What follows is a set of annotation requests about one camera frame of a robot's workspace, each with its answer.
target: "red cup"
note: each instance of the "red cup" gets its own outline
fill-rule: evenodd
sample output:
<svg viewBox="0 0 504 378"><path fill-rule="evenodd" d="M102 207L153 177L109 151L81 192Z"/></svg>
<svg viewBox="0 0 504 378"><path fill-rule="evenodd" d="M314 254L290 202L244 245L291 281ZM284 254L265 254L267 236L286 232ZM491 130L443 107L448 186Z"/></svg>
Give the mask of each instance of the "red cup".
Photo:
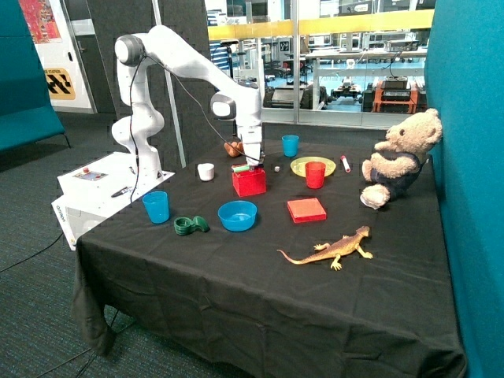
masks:
<svg viewBox="0 0 504 378"><path fill-rule="evenodd" d="M305 164L306 186L319 189L324 186L325 164L319 161L309 161Z"/></svg>

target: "toy lizard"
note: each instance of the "toy lizard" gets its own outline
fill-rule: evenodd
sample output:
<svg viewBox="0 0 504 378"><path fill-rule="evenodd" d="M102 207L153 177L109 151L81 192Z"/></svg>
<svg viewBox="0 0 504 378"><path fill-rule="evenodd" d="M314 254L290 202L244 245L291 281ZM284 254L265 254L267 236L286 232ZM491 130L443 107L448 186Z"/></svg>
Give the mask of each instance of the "toy lizard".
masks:
<svg viewBox="0 0 504 378"><path fill-rule="evenodd" d="M345 235L341 240L338 240L333 244L317 244L313 247L314 250L321 250L322 252L319 252L318 254L312 254L311 256L302 260L293 260L292 258L289 258L287 254L282 250L278 251L281 252L289 262L296 265L308 264L310 262L325 260L327 258L334 258L334 261L331 264L331 269L334 268L334 270L340 270L341 264L338 262L339 259L342 256L353 253L355 250L364 258L372 258L372 254L369 252L364 252L360 246L361 240L368 236L369 227L360 227L356 231L354 236Z"/></svg>

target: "sticker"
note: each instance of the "sticker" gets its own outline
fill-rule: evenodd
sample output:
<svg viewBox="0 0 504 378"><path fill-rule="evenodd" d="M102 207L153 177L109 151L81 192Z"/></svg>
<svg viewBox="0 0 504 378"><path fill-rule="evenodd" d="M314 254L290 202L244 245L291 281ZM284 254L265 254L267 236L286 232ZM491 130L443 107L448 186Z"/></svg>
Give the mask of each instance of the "sticker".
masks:
<svg viewBox="0 0 504 378"><path fill-rule="evenodd" d="M72 80L65 69L44 69L51 100L75 100Z"/></svg>

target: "white pole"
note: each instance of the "white pole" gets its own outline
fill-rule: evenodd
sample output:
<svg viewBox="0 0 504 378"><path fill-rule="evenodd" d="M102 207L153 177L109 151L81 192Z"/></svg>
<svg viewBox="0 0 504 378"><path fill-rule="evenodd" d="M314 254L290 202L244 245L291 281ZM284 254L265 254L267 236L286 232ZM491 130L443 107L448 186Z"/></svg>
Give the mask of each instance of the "white pole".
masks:
<svg viewBox="0 0 504 378"><path fill-rule="evenodd" d="M154 9L154 19L156 20L156 25L163 25L163 23L161 22L161 12L159 11L158 0L152 0L152 7ZM186 157L185 157L185 153L183 152L182 136L180 134L179 117L176 112L175 95L173 94L172 76L170 75L170 72L165 70L165 77L166 77L166 86L168 87L168 96L170 99L170 106L172 108L173 125L175 126L176 142L179 146L180 163L182 164L182 168L185 168L187 165L186 164Z"/></svg>

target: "yellow beam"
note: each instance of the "yellow beam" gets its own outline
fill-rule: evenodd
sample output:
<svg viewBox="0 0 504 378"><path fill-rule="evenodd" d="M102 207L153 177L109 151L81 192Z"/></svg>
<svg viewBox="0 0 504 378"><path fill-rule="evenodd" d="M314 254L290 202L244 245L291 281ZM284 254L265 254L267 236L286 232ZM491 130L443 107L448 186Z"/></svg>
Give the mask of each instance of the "yellow beam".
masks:
<svg viewBox="0 0 504 378"><path fill-rule="evenodd" d="M222 39L268 38L292 35L294 26L291 20L263 22L258 24L211 26L208 28L210 41Z"/></svg>
<svg viewBox="0 0 504 378"><path fill-rule="evenodd" d="M300 20L299 34L372 32L376 30L422 29L432 26L434 10L385 12L359 16Z"/></svg>
<svg viewBox="0 0 504 378"><path fill-rule="evenodd" d="M299 34L327 34L346 32L372 32L377 30L422 29L432 26L434 10L416 10L413 12L385 12L357 16L317 18L299 21ZM222 39L250 39L280 37L292 35L292 20L212 26L208 28L210 41Z"/></svg>

